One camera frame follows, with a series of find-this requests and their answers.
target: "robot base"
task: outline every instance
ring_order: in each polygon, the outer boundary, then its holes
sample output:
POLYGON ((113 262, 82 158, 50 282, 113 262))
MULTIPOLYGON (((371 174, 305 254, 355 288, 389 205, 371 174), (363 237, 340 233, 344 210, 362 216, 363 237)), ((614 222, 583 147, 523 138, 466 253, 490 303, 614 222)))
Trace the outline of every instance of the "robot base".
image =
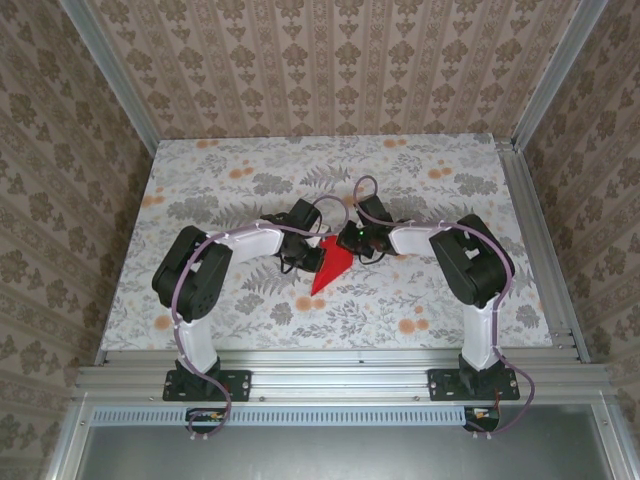
POLYGON ((459 357, 460 368, 437 368, 427 372, 432 402, 487 400, 519 400, 516 374, 502 362, 476 371, 459 357))
MULTIPOLYGON (((220 358, 206 372, 218 380, 234 402, 248 402, 251 393, 250 370, 220 370, 220 358)), ((224 402, 224 395, 213 384, 187 370, 176 360, 176 370, 169 370, 164 382, 165 402, 224 402)))

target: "wall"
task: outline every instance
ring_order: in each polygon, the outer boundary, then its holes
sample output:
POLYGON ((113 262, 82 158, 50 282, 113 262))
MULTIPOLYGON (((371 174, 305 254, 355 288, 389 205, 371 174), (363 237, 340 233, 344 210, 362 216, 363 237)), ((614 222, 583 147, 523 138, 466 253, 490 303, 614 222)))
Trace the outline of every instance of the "wall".
POLYGON ((149 167, 57 2, 0 2, 0 478, 47 463, 149 167))
POLYGON ((611 1, 525 150, 593 360, 640 439, 640 4, 611 1))
POLYGON ((90 0, 160 138, 515 127, 577 0, 90 0))

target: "floral tablecloth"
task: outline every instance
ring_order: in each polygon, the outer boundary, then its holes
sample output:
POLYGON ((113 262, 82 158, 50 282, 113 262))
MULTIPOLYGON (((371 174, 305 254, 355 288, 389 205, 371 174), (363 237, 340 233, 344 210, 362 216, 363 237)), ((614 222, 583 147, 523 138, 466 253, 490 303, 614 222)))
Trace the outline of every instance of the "floral tablecloth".
MULTIPOLYGON (((396 219, 456 221, 470 212, 480 215, 516 265, 501 309, 501 344, 551 344, 493 138, 464 134, 163 141, 102 348, 175 348, 170 317, 151 278, 184 226, 221 231, 327 192, 352 205, 353 185, 365 174, 378 179, 379 196, 396 219)), ((339 206, 318 206, 325 223, 340 222, 339 206)), ((357 220, 353 207, 351 218, 357 220)), ((231 267, 210 313, 216 347, 462 345, 462 305, 435 258, 386 257, 372 266, 356 261, 313 297, 312 281, 305 272, 280 273, 273 257, 231 267)))

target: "red object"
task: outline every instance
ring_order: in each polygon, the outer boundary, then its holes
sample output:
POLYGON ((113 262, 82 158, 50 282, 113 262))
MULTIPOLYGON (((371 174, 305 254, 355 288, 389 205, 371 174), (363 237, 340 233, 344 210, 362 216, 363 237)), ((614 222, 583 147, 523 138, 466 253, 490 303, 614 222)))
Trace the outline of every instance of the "red object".
POLYGON ((320 242, 320 246, 326 249, 327 252, 324 254, 324 262, 320 271, 316 273, 313 279, 311 296, 314 296, 329 285, 353 265, 353 255, 336 245, 337 240, 338 237, 334 235, 320 242))

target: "floral patterned surface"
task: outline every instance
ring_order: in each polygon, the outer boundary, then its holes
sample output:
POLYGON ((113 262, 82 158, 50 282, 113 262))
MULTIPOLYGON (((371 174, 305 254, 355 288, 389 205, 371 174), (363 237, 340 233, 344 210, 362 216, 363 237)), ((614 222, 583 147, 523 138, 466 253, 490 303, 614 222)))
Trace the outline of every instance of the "floral patterned surface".
MULTIPOLYGON (((455 221, 479 214, 516 265, 502 308, 501 343, 551 343, 493 139, 466 134, 162 142, 103 348, 174 348, 170 317, 151 289, 151 278, 184 226, 221 231, 327 192, 351 202, 353 185, 364 174, 377 177, 379 195, 396 219, 455 221)), ((319 206, 325 223, 340 222, 339 206, 319 206)), ((351 217, 356 218, 352 207, 351 217)), ((367 267, 356 262, 314 297, 309 296, 312 281, 313 275, 304 272, 281 274, 274 258, 230 268, 211 313, 216 346, 462 345, 462 304, 435 258, 390 257, 367 267)))

